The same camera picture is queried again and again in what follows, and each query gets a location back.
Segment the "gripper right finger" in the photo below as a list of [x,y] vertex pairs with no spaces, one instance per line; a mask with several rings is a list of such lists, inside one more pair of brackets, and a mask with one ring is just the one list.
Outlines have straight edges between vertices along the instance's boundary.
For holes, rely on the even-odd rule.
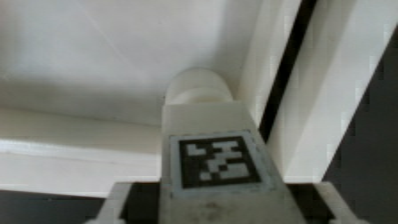
[[317,183],[315,188],[335,215],[329,224],[370,224],[370,222],[356,216],[333,183]]

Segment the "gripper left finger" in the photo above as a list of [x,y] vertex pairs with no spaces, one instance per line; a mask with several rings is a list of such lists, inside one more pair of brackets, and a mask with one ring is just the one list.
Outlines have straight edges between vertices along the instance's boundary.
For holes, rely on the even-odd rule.
[[127,221],[121,218],[121,214],[127,205],[130,190],[132,183],[120,182],[114,184],[98,216],[84,224],[127,224]]

